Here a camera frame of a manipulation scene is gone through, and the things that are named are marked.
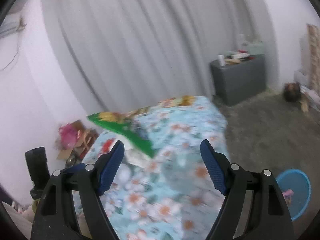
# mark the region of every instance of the cable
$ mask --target cable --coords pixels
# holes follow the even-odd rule
[[[21,42],[20,33],[18,32],[17,53],[13,56],[12,60],[11,60],[4,68],[1,68],[1,69],[0,69],[0,71],[6,70],[6,68],[10,66],[10,64],[14,61],[14,59],[16,58],[16,56],[19,54],[19,51],[20,51],[20,42]]]
[[[4,68],[0,69],[0,71],[4,71],[7,67],[9,67],[10,64],[11,64],[11,63],[14,61],[14,59],[16,58],[16,56],[18,55],[18,53],[19,53],[19,48],[17,49],[17,53],[16,53],[16,55],[14,55],[13,59],[8,63],[7,66],[5,66]]]

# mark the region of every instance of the metal screw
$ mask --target metal screw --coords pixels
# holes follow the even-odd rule
[[[85,167],[85,169],[86,169],[87,171],[92,171],[93,168],[94,168],[94,165],[93,165],[93,164],[88,164],[88,165],[86,165],[86,167]]]
[[[60,173],[61,173],[60,170],[55,170],[55,171],[52,173],[52,175],[55,176],[55,177],[57,177],[57,176],[60,175]]]
[[[269,171],[269,170],[264,170],[263,173],[266,176],[271,176],[271,171]]]
[[[238,165],[238,164],[235,164],[235,163],[231,164],[230,167],[231,167],[231,169],[233,169],[234,171],[237,171],[237,170],[240,169],[239,165]]]

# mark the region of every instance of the floor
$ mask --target floor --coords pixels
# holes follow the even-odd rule
[[[308,175],[311,200],[305,213],[293,222],[298,237],[320,209],[320,113],[311,109],[305,114],[299,103],[288,103],[270,91],[232,107],[218,98],[214,103],[228,120],[226,140],[233,163],[248,171],[268,168],[275,177],[291,168]],[[249,205],[246,198],[245,207],[249,209]],[[245,222],[242,215],[238,235]]]

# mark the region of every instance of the blue rubber pad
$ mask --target blue rubber pad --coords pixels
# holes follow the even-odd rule
[[[124,157],[124,144],[120,143],[112,149],[109,154],[112,154],[106,166],[100,173],[100,187],[98,189],[99,195],[102,195],[105,191],[109,190],[113,179],[118,171],[118,168]]]
[[[69,168],[64,169],[63,173],[64,174],[74,173],[74,172],[76,172],[78,170],[81,170],[81,169],[84,169],[84,168],[85,168],[85,164],[84,163],[79,163],[77,165],[73,165],[73,166],[71,166]]]
[[[215,159],[214,153],[211,152],[211,149],[209,149],[205,141],[201,142],[200,154],[205,166],[207,167],[214,187],[225,196],[228,192],[228,189],[225,184],[224,173]]]

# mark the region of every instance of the light blue bedspread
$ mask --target light blue bedspread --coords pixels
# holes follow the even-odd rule
[[[225,118],[206,97],[196,97],[192,106],[155,106],[136,119],[157,154],[146,169],[123,160],[130,179],[113,184],[100,198],[116,233],[121,240],[204,240],[224,197],[214,188],[199,148],[208,139],[228,157]],[[94,163],[110,138],[115,134],[105,130],[83,162]],[[83,215],[77,192],[74,201],[77,215]]]

